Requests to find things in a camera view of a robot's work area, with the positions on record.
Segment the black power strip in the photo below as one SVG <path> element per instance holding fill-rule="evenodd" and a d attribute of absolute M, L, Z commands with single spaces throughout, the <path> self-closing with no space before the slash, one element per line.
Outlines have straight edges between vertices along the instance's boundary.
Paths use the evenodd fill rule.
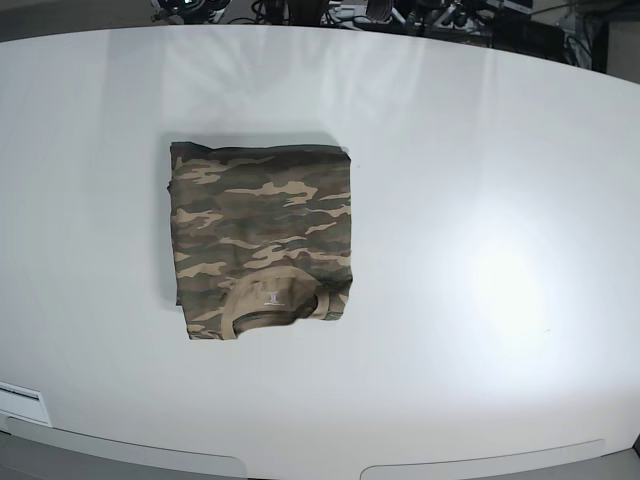
<path fill-rule="evenodd" d="M 384 20 L 374 20 L 365 14 L 354 15 L 346 21 L 353 29 L 385 33 L 428 36 L 435 34 L 483 35 L 489 30 L 481 16 L 472 16 L 459 7 L 453 10 L 412 10 L 403 13 L 393 9 Z"/>

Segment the dark equipment clutter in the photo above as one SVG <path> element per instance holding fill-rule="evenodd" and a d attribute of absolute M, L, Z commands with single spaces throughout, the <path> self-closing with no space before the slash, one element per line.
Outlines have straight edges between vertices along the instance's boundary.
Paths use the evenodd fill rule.
<path fill-rule="evenodd" d="M 152 21 L 173 23 L 175 18 L 185 25 L 215 25 L 231 1 L 151 1 Z M 394 1 L 366 1 L 349 4 L 346 1 L 251 1 L 251 15 L 227 20 L 228 24 L 285 26 L 337 26 L 354 21 L 385 23 L 403 20 Z"/>

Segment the white label plate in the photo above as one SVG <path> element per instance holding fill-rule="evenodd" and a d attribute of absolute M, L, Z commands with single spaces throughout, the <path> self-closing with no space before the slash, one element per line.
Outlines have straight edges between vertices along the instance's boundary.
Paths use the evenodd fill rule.
<path fill-rule="evenodd" d="M 0 411 L 7 417 L 51 427 L 49 414 L 40 392 L 1 383 Z"/>

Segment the camouflage T-shirt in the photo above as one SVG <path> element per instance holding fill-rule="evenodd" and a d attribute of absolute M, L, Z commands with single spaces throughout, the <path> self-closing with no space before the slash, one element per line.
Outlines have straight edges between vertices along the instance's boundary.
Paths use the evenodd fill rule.
<path fill-rule="evenodd" d="M 349 155 L 330 145 L 170 147 L 176 302 L 193 339 L 342 317 Z"/>

